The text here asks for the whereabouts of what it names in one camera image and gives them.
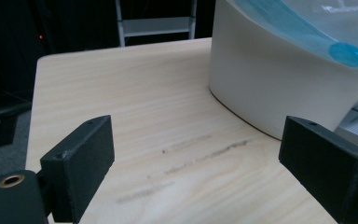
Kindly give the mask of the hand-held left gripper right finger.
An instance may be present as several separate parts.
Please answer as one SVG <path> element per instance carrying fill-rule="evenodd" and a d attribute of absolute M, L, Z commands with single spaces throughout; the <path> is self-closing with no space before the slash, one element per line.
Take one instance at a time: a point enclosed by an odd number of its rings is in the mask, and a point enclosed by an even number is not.
<path fill-rule="evenodd" d="M 280 163 L 338 224 L 358 224 L 358 146 L 325 127 L 288 116 Z"/>

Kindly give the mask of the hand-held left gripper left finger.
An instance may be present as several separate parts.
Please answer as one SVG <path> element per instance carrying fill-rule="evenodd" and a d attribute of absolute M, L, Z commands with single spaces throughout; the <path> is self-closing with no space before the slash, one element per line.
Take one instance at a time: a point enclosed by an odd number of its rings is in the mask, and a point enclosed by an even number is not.
<path fill-rule="evenodd" d="M 109 115 L 83 122 L 46 153 L 40 163 L 54 193 L 53 219 L 79 222 L 114 161 Z"/>

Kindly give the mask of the white bowl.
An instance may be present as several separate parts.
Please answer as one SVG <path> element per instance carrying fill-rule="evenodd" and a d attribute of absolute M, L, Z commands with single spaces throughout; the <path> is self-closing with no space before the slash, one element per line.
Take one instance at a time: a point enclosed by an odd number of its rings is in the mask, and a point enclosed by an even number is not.
<path fill-rule="evenodd" d="M 209 87 L 233 113 L 280 139 L 288 116 L 334 131 L 358 105 L 358 68 L 307 52 L 248 19 L 233 0 L 217 0 Z"/>

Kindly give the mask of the black box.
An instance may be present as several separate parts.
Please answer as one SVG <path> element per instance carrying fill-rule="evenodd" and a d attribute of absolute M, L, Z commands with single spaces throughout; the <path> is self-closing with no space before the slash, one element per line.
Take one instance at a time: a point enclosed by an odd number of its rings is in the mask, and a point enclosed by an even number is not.
<path fill-rule="evenodd" d="M 0 106 L 0 147 L 10 145 L 15 135 L 18 116 L 31 109 L 30 103 Z"/>

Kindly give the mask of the clear bag with blue edge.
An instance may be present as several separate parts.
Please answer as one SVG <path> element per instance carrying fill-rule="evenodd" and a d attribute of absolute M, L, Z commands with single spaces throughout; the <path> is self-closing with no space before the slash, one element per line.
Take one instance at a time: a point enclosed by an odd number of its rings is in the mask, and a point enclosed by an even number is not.
<path fill-rule="evenodd" d="M 232 0 L 251 21 L 326 60 L 358 67 L 358 0 Z"/>

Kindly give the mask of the metal stand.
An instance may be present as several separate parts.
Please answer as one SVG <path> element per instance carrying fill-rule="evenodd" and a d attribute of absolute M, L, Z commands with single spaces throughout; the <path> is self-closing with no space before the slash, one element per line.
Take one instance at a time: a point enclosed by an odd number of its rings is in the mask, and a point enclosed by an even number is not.
<path fill-rule="evenodd" d="M 120 0 L 115 0 L 119 46 L 126 46 L 126 39 L 134 36 L 166 35 L 187 33 L 195 38 L 198 0 L 191 0 L 190 12 L 185 17 L 130 19 L 124 20 Z"/>

